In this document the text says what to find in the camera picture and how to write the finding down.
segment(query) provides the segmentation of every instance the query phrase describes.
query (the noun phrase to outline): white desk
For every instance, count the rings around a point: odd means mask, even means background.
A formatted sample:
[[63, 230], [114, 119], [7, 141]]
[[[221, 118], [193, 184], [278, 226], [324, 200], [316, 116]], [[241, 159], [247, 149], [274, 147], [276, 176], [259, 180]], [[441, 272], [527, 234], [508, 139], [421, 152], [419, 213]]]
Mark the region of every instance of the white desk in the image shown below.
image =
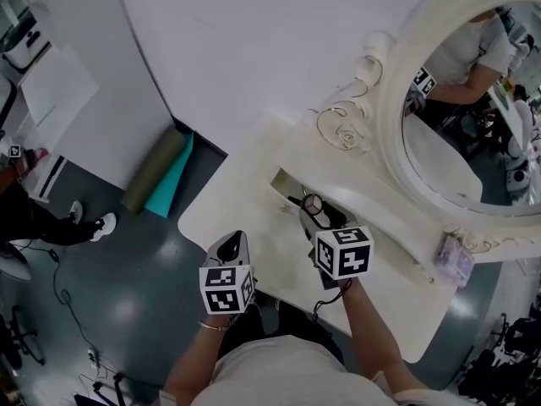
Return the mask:
[[492, 86], [489, 89], [489, 95], [496, 105], [496, 108], [500, 110], [501, 116], [504, 118], [507, 126], [515, 136], [516, 141], [519, 143], [519, 145], [522, 144], [522, 150], [525, 151], [526, 144], [524, 143], [524, 138], [522, 136], [522, 119], [513, 105], [513, 101], [509, 97], [509, 94], [505, 94], [505, 102], [503, 102], [496, 94], [494, 86]]
[[[312, 312], [318, 300], [330, 299], [336, 291], [323, 290], [308, 258], [310, 244], [298, 214], [284, 212], [283, 199], [268, 185], [279, 169], [275, 158], [282, 143], [294, 132], [280, 120], [260, 128], [248, 145], [223, 162], [179, 218], [178, 229], [204, 250], [226, 233], [243, 230], [259, 280], [257, 289]], [[315, 149], [328, 146], [319, 142], [314, 140]], [[416, 362], [440, 326], [455, 289], [418, 281], [420, 274], [409, 254], [377, 228], [371, 227], [371, 232], [374, 264], [363, 277], [363, 285], [395, 335], [404, 359]], [[341, 301], [323, 306], [320, 317], [350, 334]]]
[[403, 132], [407, 156], [430, 188], [481, 201], [483, 183], [462, 155], [433, 129], [411, 114], [404, 118]]

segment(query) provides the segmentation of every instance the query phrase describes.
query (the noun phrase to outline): shoe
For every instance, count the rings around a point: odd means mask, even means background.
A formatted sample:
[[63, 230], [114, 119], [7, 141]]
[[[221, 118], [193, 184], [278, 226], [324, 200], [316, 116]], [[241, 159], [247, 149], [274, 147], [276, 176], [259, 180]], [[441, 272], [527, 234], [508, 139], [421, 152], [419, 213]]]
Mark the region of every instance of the shoe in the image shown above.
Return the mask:
[[82, 217], [83, 217], [83, 205], [81, 205], [80, 201], [76, 200], [71, 205], [68, 219], [71, 220], [73, 224], [79, 224]]
[[92, 242], [97, 242], [101, 239], [101, 236], [111, 234], [117, 226], [117, 218], [115, 217], [114, 213], [109, 212], [96, 221], [96, 226], [97, 229], [94, 232], [94, 238], [91, 239]]

